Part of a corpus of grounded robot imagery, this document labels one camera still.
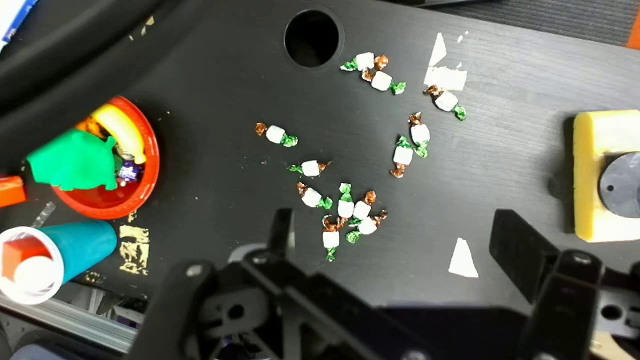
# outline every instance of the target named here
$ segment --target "black table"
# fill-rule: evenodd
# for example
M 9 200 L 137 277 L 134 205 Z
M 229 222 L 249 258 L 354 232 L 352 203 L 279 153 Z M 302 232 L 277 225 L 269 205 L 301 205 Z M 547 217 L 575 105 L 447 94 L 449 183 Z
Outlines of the black table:
M 517 210 L 557 246 L 588 250 L 613 268 L 626 270 L 640 257 L 635 242 L 590 245 L 568 226 L 570 119 L 580 111 L 636 107 L 639 52 L 376 1 L 317 3 L 216 1 L 188 40 L 123 92 L 161 144 L 157 187 L 131 224 L 150 230 L 148 275 L 119 270 L 116 251 L 92 269 L 99 274 L 94 284 L 151 296 L 180 259 L 222 266 L 238 245 L 265 241 L 281 207 L 297 214 L 292 260 L 373 304 L 471 302 L 526 311 L 488 253 L 497 208 Z M 283 38 L 287 23 L 310 8 L 337 21 L 340 42 L 327 63 L 304 69 Z M 462 62 L 469 71 L 458 92 L 468 111 L 464 122 L 422 94 L 438 32 L 448 50 L 438 65 Z M 32 22 L 24 29 L 25 37 L 37 33 Z M 459 44 L 458 35 L 464 35 Z M 390 58 L 386 71 L 407 82 L 404 94 L 379 92 L 338 70 L 366 51 Z M 407 118 L 419 110 L 431 130 L 429 158 L 414 157 L 396 179 L 388 173 L 394 142 L 408 134 Z M 282 126 L 300 144 L 286 149 L 258 137 L 256 122 Z M 376 233 L 355 245 L 343 235 L 334 263 L 324 260 L 324 211 L 303 205 L 298 176 L 286 171 L 311 159 L 333 164 L 304 182 L 334 200 L 343 181 L 353 185 L 354 197 L 376 190 L 374 210 L 389 212 Z M 30 224 L 49 200 L 58 208 L 47 224 L 82 218 L 46 186 L 28 184 L 28 192 L 27 204 L 0 210 L 0 227 Z M 478 279 L 447 272 L 458 237 L 469 242 Z

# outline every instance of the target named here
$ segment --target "red plastic lid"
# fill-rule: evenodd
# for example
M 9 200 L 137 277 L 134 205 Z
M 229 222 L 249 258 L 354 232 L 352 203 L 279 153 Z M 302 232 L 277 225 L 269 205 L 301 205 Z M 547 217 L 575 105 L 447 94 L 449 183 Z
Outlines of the red plastic lid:
M 137 210 L 149 198 L 156 186 L 160 171 L 160 153 L 151 124 L 133 103 L 122 96 L 109 100 L 109 104 L 118 107 L 136 124 L 145 141 L 144 173 L 138 182 L 127 183 L 116 190 L 107 191 L 104 186 L 89 190 L 64 192 L 52 188 L 56 195 L 78 213 L 101 220 L 126 217 Z

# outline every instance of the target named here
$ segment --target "teal cup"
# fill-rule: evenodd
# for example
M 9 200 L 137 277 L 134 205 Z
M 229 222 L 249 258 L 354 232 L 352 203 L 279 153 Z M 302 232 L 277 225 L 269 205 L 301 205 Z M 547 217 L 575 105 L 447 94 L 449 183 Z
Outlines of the teal cup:
M 65 267 L 63 284 L 109 256 L 118 243 L 115 230 L 104 221 L 74 222 L 39 230 L 60 250 Z

